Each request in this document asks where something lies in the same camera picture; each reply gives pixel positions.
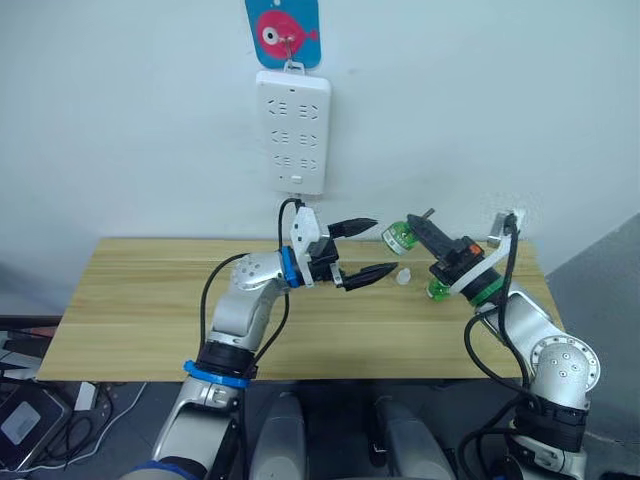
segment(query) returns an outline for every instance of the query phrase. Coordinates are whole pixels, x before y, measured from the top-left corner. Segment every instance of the electrical outlet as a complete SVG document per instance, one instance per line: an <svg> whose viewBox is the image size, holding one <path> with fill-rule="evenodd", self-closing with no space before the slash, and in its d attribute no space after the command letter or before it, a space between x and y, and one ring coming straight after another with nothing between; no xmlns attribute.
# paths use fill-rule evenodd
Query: electrical outlet
<svg viewBox="0 0 640 480"><path fill-rule="evenodd" d="M270 183L275 190L319 195L329 144L328 80L261 71L256 77Z"/></svg>

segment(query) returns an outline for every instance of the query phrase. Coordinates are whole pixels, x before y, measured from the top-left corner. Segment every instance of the cable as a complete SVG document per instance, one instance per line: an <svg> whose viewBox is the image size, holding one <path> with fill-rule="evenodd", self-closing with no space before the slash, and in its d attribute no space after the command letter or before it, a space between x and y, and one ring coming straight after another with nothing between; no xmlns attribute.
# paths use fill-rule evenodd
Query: cable
<svg viewBox="0 0 640 480"><path fill-rule="evenodd" d="M518 403L520 403L522 401L522 396L518 395L515 398L509 400L500 410L498 410L496 412L496 414L491 417L487 423L485 423L480 430L483 429L488 429L488 428L493 428L496 426L496 424L502 420L502 417L504 417L507 413L509 413L509 410L511 410L513 407L515 407ZM476 453L478 455L478 460L480 461L480 466L482 467L482 472L485 474L485 476L489 476L489 467L487 466L487 463L484 460L484 454L482 453L482 436L476 437Z"/></svg>
<svg viewBox="0 0 640 480"><path fill-rule="evenodd" d="M284 211L287 207L287 205L289 205L290 203L295 204L296 210L298 210L298 208L300 207L300 205L302 205L302 200L298 199L298 198L287 198L286 200L284 200L281 204L280 204L280 209L278 210L278 251L282 252L282 247L284 245L284 241L283 241L283 234L282 234L282 221L284 218ZM253 357L253 360L251 360L251 363L249 364L249 366L247 367L247 369L244 372L244 376L247 378L251 378L253 375L253 372L256 368L256 365L258 364L258 362L260 361L260 359L262 359L262 357L264 356L265 353L267 353L267 350L269 350L269 348L271 347L271 345L273 345L275 343L275 341L278 339L278 337L280 336L280 334L282 333L282 331L284 330L284 327L287 324L287 320L289 319L289 309L291 307L291 303L289 300L289 293L285 293L284 294L284 313L282 314L282 320L280 320L280 324L278 325L278 327L276 328L276 330L273 332L273 334L271 335L271 337L269 337L269 339L267 340L267 342L264 344L264 346L258 351L258 353L255 355L255 357ZM240 418L239 418L239 422L240 422L240 443L241 443L241 448L242 448L242 478L243 480L247 480L249 478L249 461L248 461L248 450L249 450L249 446L248 446L248 439L247 439L247 422L246 422L246 415L245 415L245 400L246 400L246 392L243 390L242 391L242 397L240 399Z"/></svg>
<svg viewBox="0 0 640 480"><path fill-rule="evenodd" d="M29 469L26 469L26 470L0 470L0 473L31 473L31 472L35 472L36 470L59 470L61 468L65 468L68 465L73 465L74 463L77 463L77 462L79 462L81 460L84 460L86 458L92 457L100 449L100 446L102 445L102 441L104 440L105 435L109 432L111 427L118 420L120 420L122 417L124 417L127 413L129 413L131 410L133 410L133 407L135 407L137 405L138 400L140 400L140 397L142 396L142 392L144 392L144 389L146 387L147 387L147 383L145 382L140 387L140 390L138 390L138 393L136 394L136 397L133 399L133 402L131 402L131 405L129 405L129 407L127 407L126 410L124 410L121 413L119 413L113 420L111 420L111 422L109 422L109 424L104 428L104 430L102 431L102 434L98 438L98 441L97 441L95 447L93 447L93 450L91 450L89 453L86 453L84 455L80 455L79 457L73 458L69 462L65 462L65 463L63 463L61 465L40 465L40 466L29 468Z"/></svg>
<svg viewBox="0 0 640 480"><path fill-rule="evenodd" d="M510 435L517 434L517 430L513 428L481 428L474 432L471 432L462 439L460 445L458 445L457 455L458 461L460 462L460 467L464 471L465 475L469 480L478 480L478 477L475 473L471 471L469 465L467 464L467 459L465 457L465 450L467 445L474 440L475 438L484 437L485 435Z"/></svg>
<svg viewBox="0 0 640 480"><path fill-rule="evenodd" d="M520 367L520 374L522 376L522 386L524 388L528 388L530 385L529 382L529 371L527 369L527 364L520 355L520 352L516 349L515 345L511 341L509 334L507 333L506 328L506 316L507 316L507 303L509 301L509 289L511 288L511 279L513 277L513 270L516 266L516 256L518 254L518 225L516 223L516 217L514 214L510 214L505 219L505 227L510 230L511 240L509 246L509 257L507 258L507 267L504 272L504 280L502 281L502 288L500 289L500 297L498 301L498 329L500 331L500 336L502 337L506 346L511 350L516 361L518 362L518 366Z"/></svg>
<svg viewBox="0 0 640 480"><path fill-rule="evenodd" d="M205 336L206 336L206 316L207 316L207 294L209 293L209 287L211 287L211 283L213 283L213 279L216 278L216 275L229 263L234 260L238 260L239 258L247 255L246 253L239 253L238 255L232 255L231 257L223 260L218 264L216 268L213 269L213 272L207 278L207 281L204 284L202 289L202 296L200 297L200 350L204 347Z"/></svg>
<svg viewBox="0 0 640 480"><path fill-rule="evenodd" d="M290 306L291 304L289 302L289 294L285 293L284 294L284 313L282 314L282 320L280 320L280 325L278 325L278 328L276 328L275 332L273 332L273 334L269 337L269 340L267 340L267 342L260 349L260 351L258 351L256 356L253 357L253 360L249 364L249 367L247 367L247 369L245 370L245 377L250 377L253 374L253 370L255 369L260 359L264 356L265 353L267 353L267 350L269 350L271 345L275 343L275 341L278 339L278 337L282 333L282 330L284 330L284 327L287 324L287 320L289 319Z"/></svg>
<svg viewBox="0 0 640 480"><path fill-rule="evenodd" d="M493 370L487 367L482 362L482 360L480 360L476 352L473 350L473 345L471 344L471 330L473 329L474 325L478 323L482 318L484 318L484 316L487 313L490 313L490 312L479 313L477 315L474 315L471 318L471 320L467 322L467 325L464 328L464 346L467 349L467 353L469 354L469 357L471 357L471 360L476 365L476 367L478 367L487 377L491 378L493 381L499 383L505 388L514 390L515 392L518 392L519 394L528 397L538 407L540 405L540 401L536 395L531 393L529 390L526 390L525 388L521 387L520 385L513 384L505 380L501 376L499 376L497 373L495 373Z"/></svg>
<svg viewBox="0 0 640 480"><path fill-rule="evenodd" d="M245 389L241 389L238 422L240 423L240 448L242 449L242 480L248 480L249 478L249 441L247 438L247 420L245 411L246 399L246 391Z"/></svg>
<svg viewBox="0 0 640 480"><path fill-rule="evenodd" d="M53 337L50 335L43 335L41 333L33 333L33 332L25 332L24 330L20 330L17 328L0 328L0 331L17 333L19 335L28 335L30 337L46 338L48 340L53 339Z"/></svg>
<svg viewBox="0 0 640 480"><path fill-rule="evenodd" d="M290 203L295 203L296 210L302 205L302 200L299 198L289 197L284 202L280 204L280 210L278 211L278 250L282 250L283 240L282 240L282 219L284 217L284 210L287 208L287 205Z"/></svg>
<svg viewBox="0 0 640 480"><path fill-rule="evenodd" d="M66 447L66 451L60 454L52 454L50 451L47 452L48 453L48 458L50 460L70 460L71 458L73 458L74 456L82 453L83 450L85 450L86 448L88 448L89 446L91 446L92 443L94 443L98 436L102 433L102 431L104 430L104 428L107 426L107 424L111 421L111 418L113 417L113 413L114 413L114 404L113 404L113 399L111 398L111 395L109 395L109 390L108 387L104 387L104 385L100 385L100 390L99 390L99 395L100 394L104 394L108 405L109 405L109 414L107 415L107 418L104 422L102 422L102 426L95 432L93 433L93 426L91 426L90 430L87 432L87 434L82 438L82 440L80 440L76 446L74 446L73 448L71 448L69 445L67 445ZM73 428L75 427L76 423L75 422L73 425L71 425L71 427L68 429L68 433L67 433L67 438L66 441L69 441L69 438L71 436L71 432L73 431Z"/></svg>
<svg viewBox="0 0 640 480"><path fill-rule="evenodd" d="M284 217L284 210L287 207L287 205L290 203L295 203L296 210L297 210L302 204L302 200L298 198L290 197L280 204L280 210L278 211L278 251L282 251L282 246L283 246L282 220ZM253 357L253 360L245 370L245 373L244 373L245 377L251 377L251 375L253 374L253 370L255 369L260 359L264 356L265 353L267 353L267 350L271 348L271 345L275 343L275 341L278 339L278 337L282 333L282 330L284 330L284 327L287 325L287 320L289 319L290 307L291 307L291 303L289 300L289 294L285 293L284 294L284 313L282 314L282 320L280 320L280 325L278 325L278 328L276 328L276 330L273 332L271 337L269 337L269 340L267 340L264 346L258 351L256 356Z"/></svg>

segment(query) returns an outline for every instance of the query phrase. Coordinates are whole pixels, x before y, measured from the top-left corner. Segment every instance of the metal pin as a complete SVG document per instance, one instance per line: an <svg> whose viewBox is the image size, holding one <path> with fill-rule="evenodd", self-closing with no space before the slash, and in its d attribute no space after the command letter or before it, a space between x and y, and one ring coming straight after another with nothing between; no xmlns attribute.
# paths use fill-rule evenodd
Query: metal pin
<svg viewBox="0 0 640 480"><path fill-rule="evenodd" d="M293 54L291 53L291 42L293 41L293 37L286 37L284 40L284 48L287 51L287 61L285 62L285 69L291 66L291 62L293 62Z"/></svg>

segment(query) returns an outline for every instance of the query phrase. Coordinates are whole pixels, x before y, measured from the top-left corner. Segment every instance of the white plastic cap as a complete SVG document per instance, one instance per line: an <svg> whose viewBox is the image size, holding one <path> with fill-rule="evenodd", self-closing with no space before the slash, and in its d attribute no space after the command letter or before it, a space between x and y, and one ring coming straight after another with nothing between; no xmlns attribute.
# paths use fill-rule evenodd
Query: white plastic cap
<svg viewBox="0 0 640 480"><path fill-rule="evenodd" d="M411 281L411 270L408 268L403 268L396 275L396 282L398 285L406 285Z"/></svg>

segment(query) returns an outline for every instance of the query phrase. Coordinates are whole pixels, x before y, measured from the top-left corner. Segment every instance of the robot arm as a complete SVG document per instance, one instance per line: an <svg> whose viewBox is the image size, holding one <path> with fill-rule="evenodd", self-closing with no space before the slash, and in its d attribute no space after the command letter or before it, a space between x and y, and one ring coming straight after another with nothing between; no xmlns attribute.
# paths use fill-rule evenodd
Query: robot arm
<svg viewBox="0 0 640 480"><path fill-rule="evenodd" d="M429 293L436 300L462 293L482 315L496 338L500 333L496 306L502 277L493 266L509 252L510 236L503 228L505 215L496 219L492 231L496 251L485 257L469 237L450 239L428 217L409 215L412 235L435 257L430 267L435 279ZM504 329L510 343L523 358L532 378L529 391L540 401L541 411L529 402L516 409L508 437L509 456L497 472L507 479L585 478L586 453L582 449L589 401L586 393L600 378L596 353L582 340L558 329L550 315L516 282L509 288Z"/></svg>
<svg viewBox="0 0 640 480"><path fill-rule="evenodd" d="M293 248L242 257L220 297L212 328L153 448L152 460L123 480L225 479L235 458L241 425L234 418L243 391L257 373L262 343L276 299L302 285L333 281L349 291L372 284L397 263L367 267L347 276L339 267L334 242L361 233L377 222L353 219L325 226L313 209L296 202L291 227Z"/></svg>

